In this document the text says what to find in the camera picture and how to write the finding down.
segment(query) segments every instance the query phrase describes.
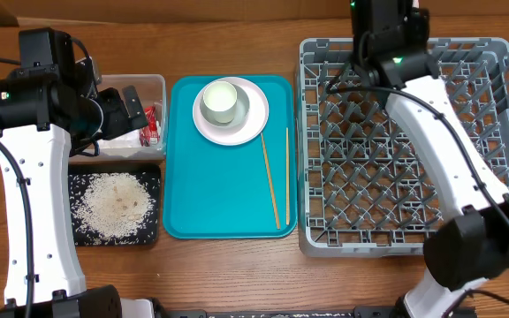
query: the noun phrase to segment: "white cup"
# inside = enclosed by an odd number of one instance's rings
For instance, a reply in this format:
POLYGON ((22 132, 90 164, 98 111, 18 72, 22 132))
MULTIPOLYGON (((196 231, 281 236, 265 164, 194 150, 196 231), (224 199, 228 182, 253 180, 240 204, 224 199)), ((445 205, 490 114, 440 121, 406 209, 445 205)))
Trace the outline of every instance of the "white cup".
POLYGON ((230 123, 235 118, 237 89, 229 82, 216 80, 206 87, 201 102, 218 123, 230 123))

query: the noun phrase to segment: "candy wrapper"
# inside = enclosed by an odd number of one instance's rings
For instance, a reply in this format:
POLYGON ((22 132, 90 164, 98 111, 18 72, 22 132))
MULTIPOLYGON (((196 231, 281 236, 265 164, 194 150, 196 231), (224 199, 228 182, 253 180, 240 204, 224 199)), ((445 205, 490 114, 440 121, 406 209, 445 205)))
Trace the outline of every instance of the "candy wrapper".
POLYGON ((145 109, 145 116, 147 117, 148 126, 139 130, 139 136, 141 145, 143 147, 150 147, 156 145, 160 140, 156 122, 156 106, 147 107, 145 109))

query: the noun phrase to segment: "gray dish rack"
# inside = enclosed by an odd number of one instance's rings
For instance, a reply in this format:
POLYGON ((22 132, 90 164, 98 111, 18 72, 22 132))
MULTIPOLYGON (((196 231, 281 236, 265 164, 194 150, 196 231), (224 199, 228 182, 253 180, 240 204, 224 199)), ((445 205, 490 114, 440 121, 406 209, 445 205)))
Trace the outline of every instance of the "gray dish rack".
MULTIPOLYGON (((324 93, 352 48, 352 39, 300 45, 300 249, 316 257, 422 254, 443 220, 414 146, 374 95, 324 93)), ((509 188, 509 43, 434 38, 429 49, 471 140, 509 188)), ((360 83, 351 71, 340 80, 360 83)))

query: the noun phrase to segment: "wooden chopstick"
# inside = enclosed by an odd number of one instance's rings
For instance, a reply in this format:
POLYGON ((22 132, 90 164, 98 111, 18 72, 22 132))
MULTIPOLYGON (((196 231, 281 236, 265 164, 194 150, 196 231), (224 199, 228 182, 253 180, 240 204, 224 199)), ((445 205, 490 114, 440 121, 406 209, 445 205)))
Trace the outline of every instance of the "wooden chopstick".
POLYGON ((288 147, 288 127, 286 127, 286 225, 290 225, 290 148, 288 147))
POLYGON ((270 195, 272 195, 272 206, 274 207, 274 218, 276 219, 276 228, 280 230, 280 217, 276 207, 276 198, 274 197, 274 186, 272 186, 272 176, 270 175, 269 157, 266 154, 266 145, 264 144, 264 135, 261 132, 262 152, 264 153, 264 163, 266 163, 266 174, 269 177, 270 195))

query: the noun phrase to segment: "blue tray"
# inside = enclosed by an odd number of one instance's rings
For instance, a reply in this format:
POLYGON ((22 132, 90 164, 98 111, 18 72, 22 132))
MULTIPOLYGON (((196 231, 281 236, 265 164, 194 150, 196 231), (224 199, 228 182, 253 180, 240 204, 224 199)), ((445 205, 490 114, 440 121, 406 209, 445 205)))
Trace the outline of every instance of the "blue tray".
POLYGON ((254 82, 269 101, 262 131, 280 216, 276 228, 269 181, 258 136, 240 146, 217 145, 195 128, 195 96, 224 76, 194 76, 174 85, 168 123, 164 181, 164 228, 178 239, 281 238, 298 219, 293 97, 279 76, 242 76, 254 82), (290 146, 290 224, 285 225, 285 129, 290 146))

